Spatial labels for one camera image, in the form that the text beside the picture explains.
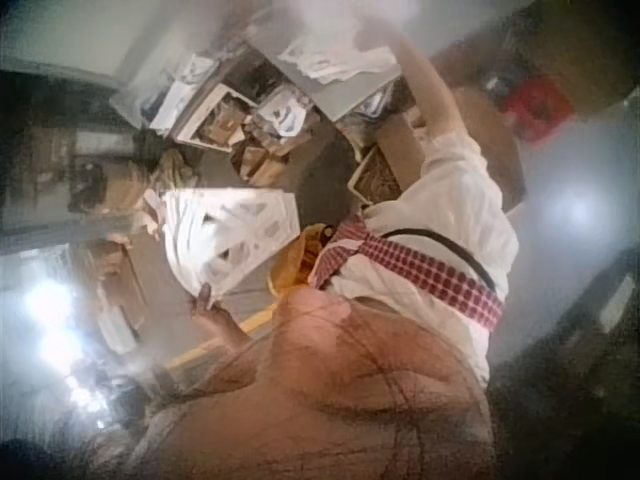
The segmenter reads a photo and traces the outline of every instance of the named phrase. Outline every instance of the white shirt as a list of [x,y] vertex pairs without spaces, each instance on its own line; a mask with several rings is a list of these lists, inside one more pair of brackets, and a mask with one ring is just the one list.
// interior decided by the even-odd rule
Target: white shirt
[[[424,150],[420,179],[398,200],[366,210],[367,228],[375,235],[422,228],[448,237],[482,264],[504,301],[518,239],[502,211],[502,192],[487,173],[480,147],[468,135],[455,132],[424,145]],[[478,278],[464,260],[429,238],[403,235],[393,241]],[[480,382],[487,384],[489,331],[408,280],[357,254],[331,278],[329,291],[346,298],[374,298],[435,328],[462,351]]]

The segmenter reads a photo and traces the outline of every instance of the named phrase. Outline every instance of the wall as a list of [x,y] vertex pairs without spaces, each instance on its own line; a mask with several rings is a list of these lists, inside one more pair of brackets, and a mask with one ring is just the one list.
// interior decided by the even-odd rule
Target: wall
[[167,5],[167,0],[21,1],[3,27],[2,67],[117,85],[130,48],[150,27],[162,28]]

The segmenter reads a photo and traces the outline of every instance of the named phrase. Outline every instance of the red object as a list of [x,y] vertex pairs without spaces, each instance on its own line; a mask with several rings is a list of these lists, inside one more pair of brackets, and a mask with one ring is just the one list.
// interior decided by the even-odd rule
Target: red object
[[[362,242],[351,250],[332,246],[340,240]],[[481,282],[424,253],[367,231],[364,221],[356,217],[343,222],[320,255],[310,285],[322,288],[349,257],[360,254],[387,270],[409,280],[416,287],[454,308],[465,317],[493,331],[502,317],[504,304]]]
[[546,77],[520,85],[507,99],[505,112],[512,115],[518,136],[530,142],[548,138],[575,115],[564,93]]

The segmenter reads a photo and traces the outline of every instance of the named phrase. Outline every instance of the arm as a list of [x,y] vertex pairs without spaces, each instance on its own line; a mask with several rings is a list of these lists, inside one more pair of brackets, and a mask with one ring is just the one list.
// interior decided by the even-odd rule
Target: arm
[[466,132],[453,94],[431,62],[401,33],[390,32],[388,42],[416,99],[431,138],[452,131]]
[[227,310],[216,304],[208,309],[210,296],[211,287],[205,285],[196,300],[193,320],[216,336],[230,353],[240,350],[251,342],[251,337],[240,328]]

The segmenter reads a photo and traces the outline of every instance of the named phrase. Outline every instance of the red checkered scarf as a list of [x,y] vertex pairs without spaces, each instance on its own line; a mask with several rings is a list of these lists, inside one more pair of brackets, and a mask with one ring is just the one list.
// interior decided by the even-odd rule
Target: red checkered scarf
[[[334,246],[341,240],[358,242],[354,249]],[[397,242],[372,235],[364,221],[356,217],[342,223],[322,252],[309,280],[313,288],[326,287],[349,257],[360,254],[409,280],[421,290],[454,308],[462,315],[493,331],[502,316],[504,304],[481,282]]]

